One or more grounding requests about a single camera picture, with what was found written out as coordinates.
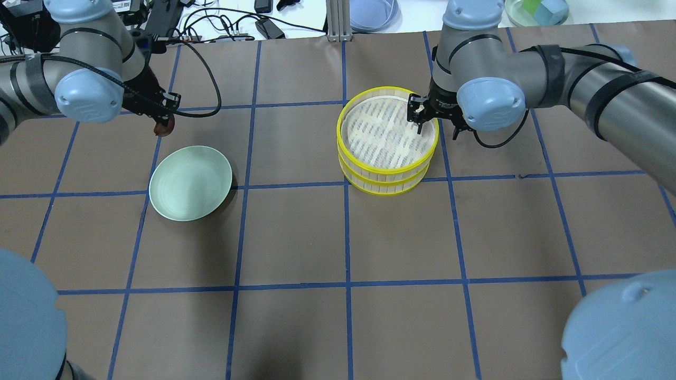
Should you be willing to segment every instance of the power adapter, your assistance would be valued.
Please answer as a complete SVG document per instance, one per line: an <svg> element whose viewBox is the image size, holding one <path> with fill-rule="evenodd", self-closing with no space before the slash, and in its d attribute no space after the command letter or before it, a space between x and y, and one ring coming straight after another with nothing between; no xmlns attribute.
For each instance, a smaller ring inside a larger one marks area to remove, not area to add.
<svg viewBox="0 0 676 380"><path fill-rule="evenodd" d="M284 32L277 27L269 18L262 18L256 21L256 29L268 40L285 39Z"/></svg>
<svg viewBox="0 0 676 380"><path fill-rule="evenodd" d="M257 14L269 14L272 12L272 0L256 0L253 8Z"/></svg>

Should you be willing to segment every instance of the white table surface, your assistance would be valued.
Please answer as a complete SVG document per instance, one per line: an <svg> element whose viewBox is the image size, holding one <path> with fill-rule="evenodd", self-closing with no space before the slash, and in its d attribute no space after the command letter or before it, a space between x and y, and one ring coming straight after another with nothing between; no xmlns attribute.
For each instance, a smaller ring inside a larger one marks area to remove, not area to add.
<svg viewBox="0 0 676 380"><path fill-rule="evenodd" d="M280 18L294 24L311 26L321 29L326 17L325 0L301 0L300 3L286 7L278 12L274 6L278 0L273 0L273 11L269 16ZM420 32L422 30L441 30L443 15L448 0L397 0L400 13L383 33ZM673 20L676 19L676 0L567 0L570 7L570 17L565 24L588 24L603 22L628 22L644 20ZM254 11L254 0L217 0L212 6L228 7L244 11ZM193 6L183 13L187 14L200 9ZM221 12L228 15L233 21L241 14ZM284 31L287 38L315 37L322 35L319 32L303 30L276 23ZM503 13L501 27L514 26L507 15ZM195 26L198 33L205 38L214 38L219 35L207 20ZM240 23L240 31L253 35L256 39L263 36L256 30L254 21L249 18Z"/></svg>

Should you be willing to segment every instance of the yellow rim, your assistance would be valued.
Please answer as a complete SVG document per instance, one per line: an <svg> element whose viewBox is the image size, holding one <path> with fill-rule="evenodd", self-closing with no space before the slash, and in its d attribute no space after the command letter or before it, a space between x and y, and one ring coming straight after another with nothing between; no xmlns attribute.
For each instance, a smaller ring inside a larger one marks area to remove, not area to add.
<svg viewBox="0 0 676 380"><path fill-rule="evenodd" d="M341 133L341 125L343 123L343 118L345 117L345 113L348 109L350 109L350 106L359 102L361 100L361 97L368 93L372 93L374 91L381 91L381 90L398 90L398 91L403 91L406 93L412 93L412 91L409 91L407 89L403 89L401 87L395 87L395 86L383 86L383 87L376 87L374 89L366 90L361 92L359 95L355 96L350 100L347 105L343 108L343 110L340 113L340 116L338 116L338 123L337 123L337 128L336 128L336 136L338 140L338 146L340 150L347 156L347 158L352 162L353 164L359 166L360 168L367 170L369 172L373 172L375 174L381 174L381 175L388 175L388 174L401 174L403 172L407 172L411 169L415 169L417 166L420 166L425 160L430 158L432 154L434 153L435 148L437 147L437 144L439 143L439 121L437 119L432 119L433 126L436 126L436 133L434 136L434 144L432 144L432 148L418 161L415 161L414 163L404 166L403 168L396 168L396 169L382 169L382 168L376 168L374 166L366 165L359 161L356 157L352 155L352 153L349 152L347 147L345 146L345 143L343 142L343 135Z"/></svg>
<svg viewBox="0 0 676 380"><path fill-rule="evenodd" d="M363 191L363 192L365 192L365 193L367 193L367 194L378 195L378 196L381 196L381 197L391 197L391 196L393 196L393 195L399 195L399 194L403 194L403 193L406 193L406 192L408 192L408 191L413 190L413 188L414 188L415 186L417 186L417 185L423 180L423 177L424 177L424 176L425 176L425 175L423 174L419 180L417 180L414 184L411 185L411 187L409 187L409 188L407 188L407 189L404 189L404 190L401 190L401 191L397 191L397 192L395 192L395 193L376 193L375 191L366 190L365 188L363 188L363 187L357 185L356 183L352 182L352 180L351 180L349 177L347 177L347 176L346 176L346 179L347 179L347 181L350 182L354 187L356 187L357 189L359 189L359 190L361 190L361 191Z"/></svg>
<svg viewBox="0 0 676 380"><path fill-rule="evenodd" d="M350 174L354 175L355 177L357 177L361 181L368 183L369 185L386 186L386 187L396 186L396 185L401 185L402 183L410 182L412 179L414 179L418 175L420 175L420 171L418 171L417 173L413 174L412 176L409 176L408 178L404 178L404 179L401 179L401 180L398 180L398 181L393 181L393 182L376 181L374 179L366 178L365 176L362 176L361 174L355 172L352 168L349 167L349 165L347 165L347 162L345 162L345 160L343 159L343 156L341 156L340 154L338 155L338 160L340 160L342 168L345 168L347 171L349 171ZM427 164L425 164L425 166L422 168L421 171L426 172L428 168L429 168L429 162Z"/></svg>

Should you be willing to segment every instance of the electrical cable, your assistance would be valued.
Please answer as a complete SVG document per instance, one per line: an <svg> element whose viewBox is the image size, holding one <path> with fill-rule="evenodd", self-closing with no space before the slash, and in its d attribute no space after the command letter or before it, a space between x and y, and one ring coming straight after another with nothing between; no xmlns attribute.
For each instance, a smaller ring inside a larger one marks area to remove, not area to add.
<svg viewBox="0 0 676 380"><path fill-rule="evenodd" d="M227 31L227 30L228 30L227 24L225 23L225 21L223 21L223 19L220 17L220 15L209 14L209 13L208 13L208 12L209 12L209 9L208 9L208 8L205 8L205 9L199 9L199 10L197 10L196 12L199 12L199 11L203 11L203 12L204 12L204 16L200 17L200 18L198 19L198 21L199 21L199 20L204 20L205 18L208 18L208 19L209 19L209 23L212 25L212 28L214 28L214 30L217 30L217 31L219 31L219 32ZM218 21L220 21L222 28L219 28L219 27L217 27L216 25L214 25L214 21L212 20L212 18L217 18ZM227 16L226 16L226 19L228 20L228 22L230 23L230 25L232 25L232 22L230 21L229 18L227 18Z"/></svg>
<svg viewBox="0 0 676 380"><path fill-rule="evenodd" d="M242 20L244 20L244 19L247 19L247 18L253 18L254 20L257 20L257 21L258 21L258 20L261 19L261 16L259 16L259 15L253 15L253 14L245 14L244 16L238 18L238 19L235 21L235 30L239 30L239 22L242 21Z"/></svg>
<svg viewBox="0 0 676 380"><path fill-rule="evenodd" d="M599 53L593 53L591 51L586 51L586 50L578 50L578 49L569 49L567 47L562 47L561 48L562 53L568 53L568 54L574 54L574 55L581 55L583 57L589 57L589 58L596 58L597 60L605 61L610 64L616 64L626 70L629 70L631 72L639 72L642 71L642 69L630 65L627 62L624 62L623 60L618 60L613 57L608 57L607 55L599 54ZM653 80L655 83L658 83L660 85L664 85L667 87L670 87L672 89L676 89L676 82L673 82L672 80L666 79L665 77L661 76L659 78L656 78Z"/></svg>
<svg viewBox="0 0 676 380"><path fill-rule="evenodd" d="M3 35L0 36L0 50L2 50L2 55L7 55L7 53L5 53L5 46L4 46L4 43L2 41L2 39L7 37L7 36L9 36L9 33L3 34Z"/></svg>
<svg viewBox="0 0 676 380"><path fill-rule="evenodd" d="M13 55L9 57L0 58L0 64L5 64L8 62L18 62L26 59L25 55Z"/></svg>
<svg viewBox="0 0 676 380"><path fill-rule="evenodd" d="M526 124L526 119L528 118L529 111L530 111L530 110L526 110L526 112L523 114L523 119L521 119L521 123L518 125L518 127L516 128L516 130L514 130L514 132L507 138L507 140L502 141L502 142L499 143L499 144L489 145L489 144L484 143L484 142L479 138L478 132L477 132L475 129L473 129L472 132L474 133L474 140L477 140L477 142L479 143L479 145L481 145L481 146L484 147L484 148L488 148L488 149L500 148L500 147L503 147L503 146L507 145L507 143L510 142L513 138L515 138L516 135L521 131L521 129L523 128L523 125Z"/></svg>
<svg viewBox="0 0 676 380"><path fill-rule="evenodd" d="M303 26L303 25L293 24L293 23L286 22L286 21L284 21L284 20L281 20L281 19L278 19L278 18L275 18L275 17L269 17L269 16L257 14L257 13L254 13L254 12L249 12L249 11L242 11L242 10L240 10L240 9L222 8L222 7L212 7L212 8L208 8L208 9L214 10L214 11L231 11L231 12L237 12L237 13L241 13L241 14L248 14L248 15L252 15L252 16L264 16L264 17L267 17L267 18L269 18L269 19L271 19L271 20L278 21L278 22L281 22L282 24L286 24L286 25L289 25L289 26L294 26L294 27L296 27L296 28L303 28L303 29L307 29L307 30L312 30L312 31L314 31L314 32L325 33L325 31L323 31L323 30L321 30L321 29L316 29L316 28L311 28L311 27L309 27L309 26ZM204 10L204 9L199 9L199 10L194 11L194 12L192 12L191 14L189 14L189 15L185 18L185 21L183 22L183 30L187 29L187 23L188 23L188 20L190 20L190 18L193 17L197 12L203 11L203 10Z"/></svg>
<svg viewBox="0 0 676 380"><path fill-rule="evenodd" d="M222 99L221 99L221 95L220 95L220 90L218 89L218 83L216 83L216 79L214 78L214 74L212 73L211 68L209 67L209 65L207 65L207 62L204 60L204 58L201 56L201 54L199 54L199 52L194 47L190 46L189 43L186 43L184 41L178 41L178 42L187 46L190 50L192 50L195 53L195 55L199 58L199 60L204 65L204 68L207 70L207 73L209 74L209 78L211 79L212 84L214 85L214 90L216 90L216 98L218 100L218 104L216 105L216 107L213 110L211 110L207 113L204 113L204 114L189 114L189 113L186 113L186 112L180 112L180 111L177 111L177 110L173 110L169 107L166 107L165 105L163 105L161 103L158 103L158 102L146 97L145 95L141 94L140 92L138 92L135 89L133 89L132 87L130 87L128 84L122 82L121 80L118 80L117 78L114 78L113 76L109 75L108 73L106 73L106 72L86 63L86 62L82 62L80 60L76 60L76 59L71 58L71 57L62 57L60 55L43 55L42 57L46 61L66 62L66 63L69 63L69 64L74 64L74 65L80 66L82 68L86 68L87 70L93 71L96 74L110 80L111 82L115 83L116 85L118 85L118 86L122 87L123 89L127 90L129 93L132 93L134 96L136 96L138 99L140 99L144 103L152 105L153 107L159 108L160 110L168 112L170 114L174 114L174 115L178 115L178 116L185 116L187 118L207 118L209 116L213 116L213 115L217 114L221 109Z"/></svg>

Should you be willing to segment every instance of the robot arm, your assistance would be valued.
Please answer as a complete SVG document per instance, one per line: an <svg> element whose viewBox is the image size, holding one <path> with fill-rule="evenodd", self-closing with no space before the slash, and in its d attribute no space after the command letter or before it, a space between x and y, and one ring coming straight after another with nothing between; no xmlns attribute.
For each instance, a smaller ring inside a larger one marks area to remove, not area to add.
<svg viewBox="0 0 676 380"><path fill-rule="evenodd" d="M52 18L61 26L60 51L0 59L0 143L24 120L62 112L81 122L106 122L122 107L147 114L155 132L173 129L172 112L148 105L112 81L65 62L83 62L125 82L137 93L170 110L180 96L167 94L148 67L149 55L125 29L110 0L45 0Z"/></svg>
<svg viewBox="0 0 676 380"><path fill-rule="evenodd" d="M527 108L565 105L595 134L676 193L676 89L627 64L628 49L540 45L506 53L496 27L503 4L450 0L427 97L413 94L408 119L450 119L456 130L496 130Z"/></svg>

